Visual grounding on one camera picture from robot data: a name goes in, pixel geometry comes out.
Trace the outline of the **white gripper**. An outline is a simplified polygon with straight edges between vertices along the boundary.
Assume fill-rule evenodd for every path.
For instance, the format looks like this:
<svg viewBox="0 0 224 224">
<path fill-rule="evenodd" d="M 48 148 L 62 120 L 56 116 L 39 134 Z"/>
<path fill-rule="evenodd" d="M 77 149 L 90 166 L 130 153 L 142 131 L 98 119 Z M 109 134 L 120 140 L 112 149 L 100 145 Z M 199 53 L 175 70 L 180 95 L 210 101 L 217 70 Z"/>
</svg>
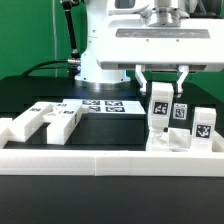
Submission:
<svg viewBox="0 0 224 224">
<path fill-rule="evenodd" d="M 224 19 L 184 19 L 179 27 L 147 27 L 141 18 L 107 18 L 98 33 L 96 59 L 103 69 L 135 68 L 143 95 L 145 67 L 177 70 L 174 95 L 180 98 L 189 70 L 224 69 Z"/>
</svg>

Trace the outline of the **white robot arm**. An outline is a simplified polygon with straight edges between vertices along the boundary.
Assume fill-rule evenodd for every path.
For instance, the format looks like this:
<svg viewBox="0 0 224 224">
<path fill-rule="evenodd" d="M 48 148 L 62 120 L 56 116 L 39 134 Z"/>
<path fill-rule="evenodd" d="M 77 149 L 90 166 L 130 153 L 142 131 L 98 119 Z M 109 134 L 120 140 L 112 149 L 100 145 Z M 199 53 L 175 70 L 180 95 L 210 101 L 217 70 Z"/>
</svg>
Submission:
<svg viewBox="0 0 224 224">
<path fill-rule="evenodd" d="M 175 72 L 180 96 L 188 74 L 224 70 L 224 0 L 84 0 L 88 45 L 82 54 L 98 69 L 98 82 L 116 83 L 133 70 L 147 88 L 143 72 Z"/>
</svg>

